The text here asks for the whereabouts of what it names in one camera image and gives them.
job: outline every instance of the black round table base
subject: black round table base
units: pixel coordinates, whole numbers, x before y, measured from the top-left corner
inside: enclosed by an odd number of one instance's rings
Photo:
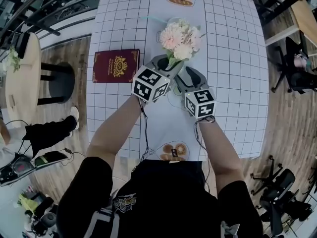
[[[71,97],[75,86],[75,74],[72,66],[67,62],[58,64],[64,67],[63,72],[51,71],[51,76],[54,80],[49,81],[49,91],[52,98],[63,97],[57,103],[65,103]]]

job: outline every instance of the black t-shirt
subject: black t-shirt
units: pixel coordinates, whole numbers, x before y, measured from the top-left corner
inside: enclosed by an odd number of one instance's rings
[[[106,208],[112,170],[98,157],[86,158],[60,201],[57,227],[62,237],[84,237],[94,212]],[[243,181],[224,187],[218,199],[186,170],[173,164],[132,177],[113,199],[118,237],[220,237],[220,222],[240,224],[238,238],[261,238],[263,227]],[[93,237],[110,237],[112,222],[102,222]]]

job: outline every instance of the black and white cube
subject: black and white cube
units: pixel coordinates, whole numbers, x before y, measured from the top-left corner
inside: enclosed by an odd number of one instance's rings
[[[195,118],[214,116],[216,98],[212,89],[198,90],[185,94],[185,108]]]
[[[143,65],[133,77],[132,94],[146,102],[155,101],[167,92],[169,83],[169,78]]]

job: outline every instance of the black label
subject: black label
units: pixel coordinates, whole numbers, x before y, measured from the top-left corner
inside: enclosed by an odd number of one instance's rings
[[[172,149],[172,155],[173,157],[178,157],[176,149]]]

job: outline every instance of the black sleeve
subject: black sleeve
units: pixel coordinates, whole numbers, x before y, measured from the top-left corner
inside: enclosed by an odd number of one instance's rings
[[[111,190],[109,164],[98,157],[84,159],[58,206],[56,225],[61,237],[84,237],[93,213],[107,206]]]
[[[244,181],[235,181],[224,187],[218,195],[218,201],[222,220],[229,226],[240,224],[239,238],[263,237],[262,221]]]

